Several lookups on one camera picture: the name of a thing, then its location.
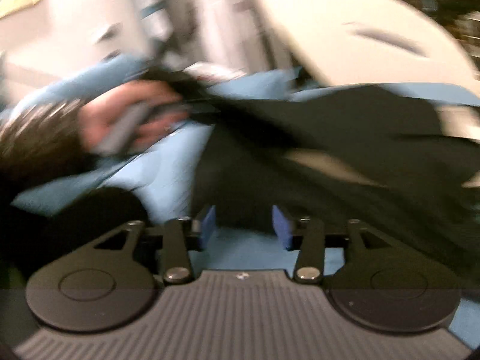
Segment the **person's bare hand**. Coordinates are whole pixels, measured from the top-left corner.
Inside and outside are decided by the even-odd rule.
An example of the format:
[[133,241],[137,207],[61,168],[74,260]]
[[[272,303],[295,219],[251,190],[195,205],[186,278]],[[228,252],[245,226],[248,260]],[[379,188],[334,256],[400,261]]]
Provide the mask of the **person's bare hand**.
[[145,150],[187,118],[180,100],[162,81],[134,80],[115,87],[80,108],[83,147],[97,154]]

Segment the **dark sleeved forearm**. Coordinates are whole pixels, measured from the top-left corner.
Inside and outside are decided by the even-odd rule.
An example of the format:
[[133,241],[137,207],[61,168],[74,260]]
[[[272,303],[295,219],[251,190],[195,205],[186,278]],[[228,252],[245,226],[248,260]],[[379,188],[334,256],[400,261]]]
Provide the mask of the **dark sleeved forearm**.
[[1,176],[26,189],[93,170],[80,137],[80,100],[44,103],[1,122]]

